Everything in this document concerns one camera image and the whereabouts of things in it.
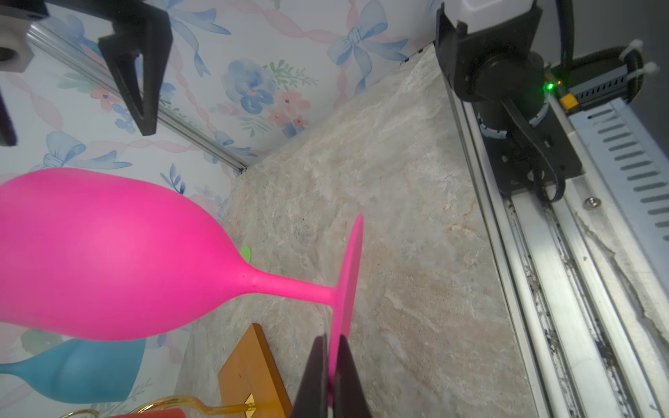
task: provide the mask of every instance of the pink wine glass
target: pink wine glass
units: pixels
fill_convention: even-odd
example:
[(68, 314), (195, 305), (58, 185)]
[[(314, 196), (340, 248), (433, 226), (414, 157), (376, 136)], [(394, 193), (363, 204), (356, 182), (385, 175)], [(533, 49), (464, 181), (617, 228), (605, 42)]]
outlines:
[(144, 181), (48, 169), (0, 186), (0, 321), (87, 340), (146, 338), (264, 293), (332, 307), (330, 381), (348, 337), (358, 216), (336, 287), (261, 272), (188, 198)]

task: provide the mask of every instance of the marble surface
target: marble surface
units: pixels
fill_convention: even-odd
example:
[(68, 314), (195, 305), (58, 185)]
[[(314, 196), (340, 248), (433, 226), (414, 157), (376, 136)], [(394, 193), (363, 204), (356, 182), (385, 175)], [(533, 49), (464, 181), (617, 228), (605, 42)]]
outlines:
[[(223, 226), (252, 264), (333, 286), (365, 240), (351, 350), (375, 417), (532, 417), (524, 367), (434, 49), (235, 180)], [(242, 296), (198, 320), (177, 393), (216, 374), (251, 322), (296, 395), (328, 308)]]

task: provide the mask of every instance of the orange wooden board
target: orange wooden board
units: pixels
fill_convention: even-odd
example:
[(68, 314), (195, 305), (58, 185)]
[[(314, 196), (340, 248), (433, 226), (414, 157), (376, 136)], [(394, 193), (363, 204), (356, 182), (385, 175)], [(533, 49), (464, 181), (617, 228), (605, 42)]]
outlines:
[[(252, 418), (290, 416), (290, 399), (259, 324), (251, 324), (246, 330), (218, 372), (218, 384), (222, 405), (244, 403), (253, 393), (256, 412)], [(246, 418), (243, 413), (226, 416)]]

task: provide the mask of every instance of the wine glass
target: wine glass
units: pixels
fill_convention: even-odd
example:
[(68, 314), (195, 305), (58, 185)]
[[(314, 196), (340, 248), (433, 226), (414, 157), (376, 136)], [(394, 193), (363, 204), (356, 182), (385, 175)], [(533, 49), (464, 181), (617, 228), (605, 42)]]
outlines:
[(48, 169), (0, 185), (0, 321), (86, 340), (136, 340), (263, 293), (332, 307), (330, 380), (348, 336), (363, 217), (331, 288), (253, 268), (188, 198), (144, 181)]
[(0, 364), (0, 374), (20, 377), (58, 402), (121, 402), (137, 379), (145, 343), (145, 339), (100, 342), (73, 338), (26, 360)]

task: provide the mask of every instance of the zip tie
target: zip tie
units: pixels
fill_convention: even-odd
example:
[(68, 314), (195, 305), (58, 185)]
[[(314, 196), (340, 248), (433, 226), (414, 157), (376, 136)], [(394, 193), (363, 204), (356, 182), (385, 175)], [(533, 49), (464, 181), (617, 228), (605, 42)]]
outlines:
[(627, 79), (631, 80), (632, 78), (643, 76), (644, 74), (645, 75), (655, 74), (658, 71), (660, 71), (660, 66), (658, 64), (655, 64), (655, 61), (651, 61), (646, 63), (646, 65), (644, 65), (643, 68), (634, 70), (631, 73), (629, 73)]
[(623, 52), (621, 52), (620, 55), (618, 55), (618, 59), (620, 61), (625, 61), (625, 57), (627, 56), (627, 54), (630, 53), (630, 51), (636, 49), (637, 51), (639, 51), (640, 54), (643, 48), (644, 48), (644, 42), (640, 39), (635, 39), (632, 42), (630, 42), (627, 48), (623, 49)]

